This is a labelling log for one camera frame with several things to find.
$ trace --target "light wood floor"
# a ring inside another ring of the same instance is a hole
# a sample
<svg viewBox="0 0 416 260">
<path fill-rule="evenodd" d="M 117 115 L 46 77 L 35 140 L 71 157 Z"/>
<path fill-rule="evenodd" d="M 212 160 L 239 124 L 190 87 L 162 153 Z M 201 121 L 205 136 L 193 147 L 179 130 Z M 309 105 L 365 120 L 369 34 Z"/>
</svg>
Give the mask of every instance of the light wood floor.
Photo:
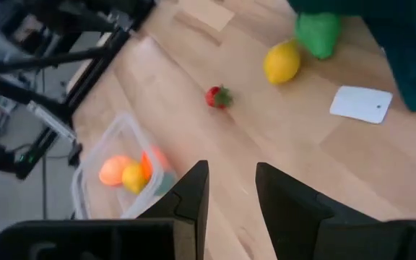
<svg viewBox="0 0 416 260">
<path fill-rule="evenodd" d="M 336 55 L 304 55 L 277 87 L 262 71 L 270 47 L 293 35 L 285 0 L 164 0 L 104 73 L 75 115 L 86 151 L 117 113 L 133 111 L 179 174 L 209 161 L 206 258 L 275 259 L 254 184 L 268 162 L 380 220 L 416 218 L 416 113 L 403 105 L 386 59 L 356 18 Z M 224 84 L 227 111 L 204 93 Z M 381 125 L 332 116 L 341 85 L 394 93 Z"/>
</svg>

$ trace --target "dark teal cloth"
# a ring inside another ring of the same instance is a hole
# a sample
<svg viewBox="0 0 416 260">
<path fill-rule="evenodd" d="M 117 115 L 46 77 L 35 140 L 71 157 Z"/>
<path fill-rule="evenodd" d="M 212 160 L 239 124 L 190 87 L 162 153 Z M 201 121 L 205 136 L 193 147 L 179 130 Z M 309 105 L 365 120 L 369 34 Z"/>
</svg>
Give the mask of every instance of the dark teal cloth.
<svg viewBox="0 0 416 260">
<path fill-rule="evenodd" d="M 298 13 L 333 12 L 363 17 L 385 50 L 405 104 L 416 111 L 416 0 L 289 0 Z"/>
</svg>

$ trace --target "fake fruit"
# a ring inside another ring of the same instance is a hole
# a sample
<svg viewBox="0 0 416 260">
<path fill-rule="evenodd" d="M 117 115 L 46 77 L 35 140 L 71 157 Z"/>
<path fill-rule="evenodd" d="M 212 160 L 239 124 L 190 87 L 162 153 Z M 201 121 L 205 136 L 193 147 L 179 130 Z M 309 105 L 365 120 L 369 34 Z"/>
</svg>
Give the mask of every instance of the fake fruit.
<svg viewBox="0 0 416 260">
<path fill-rule="evenodd" d="M 166 157 L 163 155 L 163 153 L 161 153 L 160 149 L 158 149 L 157 147 L 152 147 L 152 151 L 155 154 L 155 157 L 157 158 L 158 162 L 161 164 L 163 171 L 169 170 L 170 164 Z M 142 168 L 144 170 L 144 177 L 147 179 L 147 181 L 149 181 L 152 177 L 153 168 L 152 162 L 150 161 L 145 151 L 142 152 Z"/>
<path fill-rule="evenodd" d="M 272 84 L 282 84 L 296 75 L 300 63 L 301 57 L 296 40 L 289 40 L 269 50 L 264 59 L 264 73 Z"/>
<path fill-rule="evenodd" d="M 222 85 L 210 88 L 205 95 L 205 100 L 207 101 L 207 104 L 213 108 L 223 109 L 232 104 L 230 91 Z"/>
<path fill-rule="evenodd" d="M 147 180 L 144 177 L 144 169 L 139 162 L 131 162 L 126 166 L 122 176 L 123 186 L 135 194 L 141 191 L 147 185 Z"/>
<path fill-rule="evenodd" d="M 296 18 L 295 33 L 300 43 L 318 59 L 329 58 L 341 33 L 340 16 L 328 12 L 300 13 Z"/>
<path fill-rule="evenodd" d="M 124 155 L 116 155 L 104 162 L 99 172 L 99 179 L 109 186 L 121 184 L 121 174 L 124 168 L 131 163 L 131 159 Z"/>
</svg>

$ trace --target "yellow lemon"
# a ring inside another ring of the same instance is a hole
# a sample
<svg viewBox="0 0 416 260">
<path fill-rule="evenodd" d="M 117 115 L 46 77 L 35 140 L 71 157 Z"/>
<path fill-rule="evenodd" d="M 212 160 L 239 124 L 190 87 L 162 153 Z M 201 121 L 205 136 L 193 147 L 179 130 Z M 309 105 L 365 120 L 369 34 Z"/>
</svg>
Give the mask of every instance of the yellow lemon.
<svg viewBox="0 0 416 260">
<path fill-rule="evenodd" d="M 301 57 L 295 40 L 272 47 L 264 59 L 264 72 L 272 84 L 292 79 L 300 68 Z"/>
<path fill-rule="evenodd" d="M 139 194 L 147 185 L 142 164 L 139 162 L 129 163 L 123 170 L 122 181 L 125 188 Z"/>
</svg>

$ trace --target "white paper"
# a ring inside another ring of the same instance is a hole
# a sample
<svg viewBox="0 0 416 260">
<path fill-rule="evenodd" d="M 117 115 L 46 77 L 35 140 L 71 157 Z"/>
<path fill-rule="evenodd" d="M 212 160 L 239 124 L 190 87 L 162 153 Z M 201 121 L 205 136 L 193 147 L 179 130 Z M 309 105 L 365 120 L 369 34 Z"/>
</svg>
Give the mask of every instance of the white paper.
<svg viewBox="0 0 416 260">
<path fill-rule="evenodd" d="M 342 86 L 330 107 L 330 114 L 379 124 L 383 121 L 393 95 L 366 87 Z"/>
</svg>

